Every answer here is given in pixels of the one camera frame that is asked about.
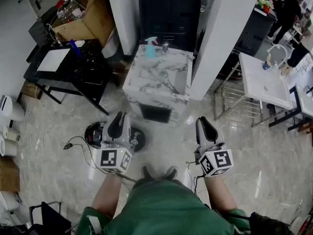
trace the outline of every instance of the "bottle with blue label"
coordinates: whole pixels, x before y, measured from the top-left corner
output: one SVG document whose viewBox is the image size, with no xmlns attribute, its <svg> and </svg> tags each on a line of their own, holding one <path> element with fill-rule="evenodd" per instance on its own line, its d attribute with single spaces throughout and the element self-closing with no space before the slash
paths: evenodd
<svg viewBox="0 0 313 235">
<path fill-rule="evenodd" d="M 148 41 L 147 48 L 146 48 L 146 58 L 155 58 L 156 57 L 156 49 L 152 42 L 157 43 L 157 37 L 150 37 L 146 39 Z"/>
</svg>

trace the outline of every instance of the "white paper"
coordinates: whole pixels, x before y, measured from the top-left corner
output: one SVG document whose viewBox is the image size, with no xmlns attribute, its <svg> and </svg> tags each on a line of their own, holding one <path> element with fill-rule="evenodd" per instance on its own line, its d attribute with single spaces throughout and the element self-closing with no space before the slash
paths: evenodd
<svg viewBox="0 0 313 235">
<path fill-rule="evenodd" d="M 49 51 L 37 71 L 56 72 L 68 52 L 69 49 L 55 49 Z"/>
</svg>

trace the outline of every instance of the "metal table frame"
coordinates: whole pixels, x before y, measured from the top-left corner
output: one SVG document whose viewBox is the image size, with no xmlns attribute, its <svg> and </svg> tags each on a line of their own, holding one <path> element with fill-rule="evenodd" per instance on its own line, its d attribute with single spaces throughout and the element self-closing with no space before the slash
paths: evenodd
<svg viewBox="0 0 313 235">
<path fill-rule="evenodd" d="M 273 126 L 275 126 L 275 125 L 277 125 L 277 124 L 279 124 L 279 123 L 281 123 L 281 122 L 284 122 L 284 121 L 286 121 L 287 119 L 292 118 L 292 117 L 294 117 L 294 116 L 297 115 L 297 114 L 303 115 L 304 119 L 303 119 L 300 123 L 294 124 L 293 126 L 289 127 L 289 128 L 288 128 L 288 131 L 291 131 L 291 130 L 293 130 L 293 129 L 296 129 L 296 128 L 298 128 L 298 127 L 300 127 L 300 126 L 302 126 L 302 125 L 304 125 L 304 124 L 310 123 L 310 122 L 312 121 L 312 117 L 311 117 L 311 116 L 309 116 L 309 115 L 307 115 L 307 114 L 305 114 L 305 113 L 303 113 L 303 112 L 301 111 L 301 105 L 300 105 L 299 96 L 298 96 L 296 87 L 293 86 L 293 87 L 289 90 L 289 92 L 290 92 L 290 94 L 294 93 L 294 97 L 295 97 L 295 101 L 296 101 L 296 104 L 297 104 L 297 108 L 296 108 L 294 111 L 292 111 L 292 112 L 290 112 L 290 113 L 288 113 L 288 114 L 287 114 L 287 112 L 285 112 L 285 116 L 284 116 L 284 117 L 281 117 L 280 119 L 277 119 L 277 120 L 275 120 L 274 122 L 270 123 L 270 124 L 268 125 L 269 127 L 273 127 Z"/>
<path fill-rule="evenodd" d="M 241 70 L 238 70 L 238 66 L 240 65 L 240 62 L 238 62 L 235 67 L 231 70 L 230 74 L 227 76 L 227 78 L 219 84 L 219 86 L 214 90 L 213 92 L 213 100 L 214 100 L 214 103 L 215 103 L 215 109 L 216 109 L 216 100 L 215 100 L 215 94 L 218 92 L 218 89 L 221 88 L 222 90 L 222 113 L 219 114 L 217 117 L 215 117 L 215 120 L 218 120 L 219 118 L 221 118 L 223 115 L 227 114 L 227 113 L 231 113 L 231 114 L 235 114 L 235 115 L 240 115 L 240 116 L 244 116 L 244 117 L 249 117 L 249 118 L 252 118 L 252 119 L 259 119 L 260 121 L 257 122 L 257 123 L 252 123 L 251 127 L 255 127 L 255 126 L 258 126 L 268 120 L 271 120 L 275 117 L 277 117 L 279 114 L 281 113 L 284 113 L 286 112 L 287 110 L 286 109 L 283 109 L 279 112 L 277 112 L 276 114 L 272 115 L 272 116 L 269 116 L 267 118 L 263 118 L 263 106 L 262 106 L 262 101 L 260 100 L 256 100 L 256 99 L 253 99 L 251 98 L 250 101 L 245 101 L 247 98 L 246 95 L 245 95 L 245 92 L 244 91 L 240 91 L 240 90 L 236 90 L 236 89 L 233 89 L 233 88 L 229 88 L 229 87 L 226 87 L 224 85 L 225 82 L 227 82 L 229 80 L 229 78 L 232 76 L 232 74 L 234 73 L 234 71 L 239 71 L 239 72 L 242 72 Z M 227 90 L 231 90 L 231 91 L 234 91 L 234 92 L 238 92 L 238 93 L 243 93 L 243 94 L 236 94 L 236 93 L 233 93 L 233 92 L 227 92 L 225 91 L 225 89 Z M 225 96 L 225 94 L 232 94 L 232 95 L 237 95 L 239 96 L 239 98 L 235 98 L 235 97 L 229 97 L 229 96 Z M 235 100 L 234 102 L 232 101 L 227 101 L 227 102 L 230 102 L 232 103 L 231 106 L 229 106 L 227 109 L 226 109 L 226 105 L 225 105 L 225 102 L 226 100 L 225 99 L 230 99 L 230 100 Z M 240 108 L 237 108 L 236 106 L 239 106 L 241 104 L 241 106 L 243 107 L 246 107 L 246 108 L 249 108 L 248 109 L 240 109 Z M 254 115 L 258 115 L 259 117 L 254 117 L 254 116 L 248 116 L 248 115 L 245 115 L 245 114 L 240 114 L 240 113 L 235 113 L 235 112 L 231 112 L 232 110 L 234 109 L 237 109 L 238 111 L 244 111 L 244 112 L 249 112 L 249 113 L 252 113 Z"/>
</svg>

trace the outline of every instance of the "marble countertop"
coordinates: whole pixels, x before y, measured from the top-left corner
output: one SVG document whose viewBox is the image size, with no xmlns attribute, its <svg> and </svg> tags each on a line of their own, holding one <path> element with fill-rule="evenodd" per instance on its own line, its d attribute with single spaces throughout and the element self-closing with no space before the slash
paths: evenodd
<svg viewBox="0 0 313 235">
<path fill-rule="evenodd" d="M 139 46 L 125 86 L 152 93 L 189 96 L 193 53 L 169 48 L 164 55 L 162 47 L 155 48 L 156 57 L 148 59 L 146 45 Z"/>
</svg>

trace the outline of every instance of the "brown cardboard box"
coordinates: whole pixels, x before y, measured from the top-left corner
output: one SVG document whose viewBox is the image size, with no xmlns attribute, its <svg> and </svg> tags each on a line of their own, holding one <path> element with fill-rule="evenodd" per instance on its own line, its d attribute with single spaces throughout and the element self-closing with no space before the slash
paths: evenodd
<svg viewBox="0 0 313 235">
<path fill-rule="evenodd" d="M 10 157 L 0 157 L 0 190 L 20 191 L 20 170 Z"/>
<path fill-rule="evenodd" d="M 87 6 L 86 15 L 66 24 L 57 19 L 52 26 L 64 41 L 98 39 L 104 47 L 115 27 L 109 0 L 79 0 Z"/>
</svg>

